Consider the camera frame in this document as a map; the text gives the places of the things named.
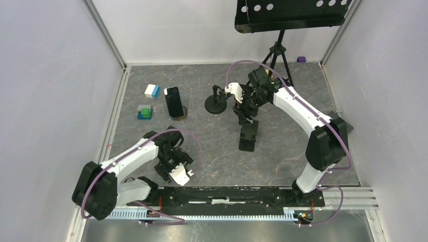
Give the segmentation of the black square-base phone holder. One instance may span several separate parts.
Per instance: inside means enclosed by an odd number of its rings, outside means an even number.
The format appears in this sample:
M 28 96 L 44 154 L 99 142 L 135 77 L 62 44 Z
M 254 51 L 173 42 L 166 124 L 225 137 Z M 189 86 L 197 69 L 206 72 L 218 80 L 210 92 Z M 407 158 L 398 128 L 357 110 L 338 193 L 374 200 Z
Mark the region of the black square-base phone holder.
M 238 148 L 240 151 L 254 151 L 258 125 L 259 121 L 257 120 L 254 120 L 251 124 L 242 125 Z

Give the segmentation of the black round-base phone stand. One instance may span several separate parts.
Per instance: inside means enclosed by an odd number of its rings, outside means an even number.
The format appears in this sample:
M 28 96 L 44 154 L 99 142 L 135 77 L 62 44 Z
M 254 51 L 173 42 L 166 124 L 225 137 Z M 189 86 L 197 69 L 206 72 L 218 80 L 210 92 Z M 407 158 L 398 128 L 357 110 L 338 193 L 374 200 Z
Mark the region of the black round-base phone stand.
M 220 114 L 227 108 L 227 100 L 231 97 L 218 85 L 212 86 L 213 95 L 209 96 L 204 103 L 205 109 L 211 114 Z

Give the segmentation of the blue-edged black smartphone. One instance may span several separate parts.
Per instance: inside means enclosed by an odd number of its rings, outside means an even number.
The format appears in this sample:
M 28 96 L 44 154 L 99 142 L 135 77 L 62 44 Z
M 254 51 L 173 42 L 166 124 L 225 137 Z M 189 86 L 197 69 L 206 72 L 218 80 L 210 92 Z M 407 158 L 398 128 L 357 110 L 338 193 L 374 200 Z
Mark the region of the blue-edged black smartphone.
M 184 116 L 184 109 L 178 87 L 169 87 L 164 89 L 167 109 L 171 118 Z

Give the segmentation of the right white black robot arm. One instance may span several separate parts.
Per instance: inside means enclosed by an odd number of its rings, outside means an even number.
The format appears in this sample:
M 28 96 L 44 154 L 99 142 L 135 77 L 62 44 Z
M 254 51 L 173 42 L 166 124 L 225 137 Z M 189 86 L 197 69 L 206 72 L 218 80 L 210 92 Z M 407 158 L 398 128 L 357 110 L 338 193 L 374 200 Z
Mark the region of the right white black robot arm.
M 236 82 L 225 86 L 227 97 L 236 100 L 234 113 L 241 125 L 239 149 L 252 152 L 259 122 L 258 109 L 270 103 L 290 116 L 308 136 L 305 150 L 307 164 L 302 174 L 292 183 L 292 201 L 306 205 L 327 172 L 344 157 L 350 158 L 347 123 L 340 117 L 331 117 L 304 100 L 283 78 L 273 79 L 260 67 L 249 75 L 246 85 Z

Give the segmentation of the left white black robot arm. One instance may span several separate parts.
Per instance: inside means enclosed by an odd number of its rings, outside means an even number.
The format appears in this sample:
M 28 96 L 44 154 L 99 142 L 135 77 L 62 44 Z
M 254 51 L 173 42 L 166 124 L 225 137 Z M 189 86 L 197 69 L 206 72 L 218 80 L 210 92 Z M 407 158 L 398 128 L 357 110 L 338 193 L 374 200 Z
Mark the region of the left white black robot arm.
M 181 147 L 184 133 L 173 126 L 159 133 L 150 131 L 116 157 L 100 164 L 86 163 L 72 194 L 72 201 L 81 208 L 81 217 L 103 220 L 117 206 L 130 203 L 161 205 L 157 183 L 145 176 L 126 181 L 136 169 L 155 159 L 158 163 L 154 169 L 165 182 L 187 184 L 195 169 L 188 168 L 193 159 Z

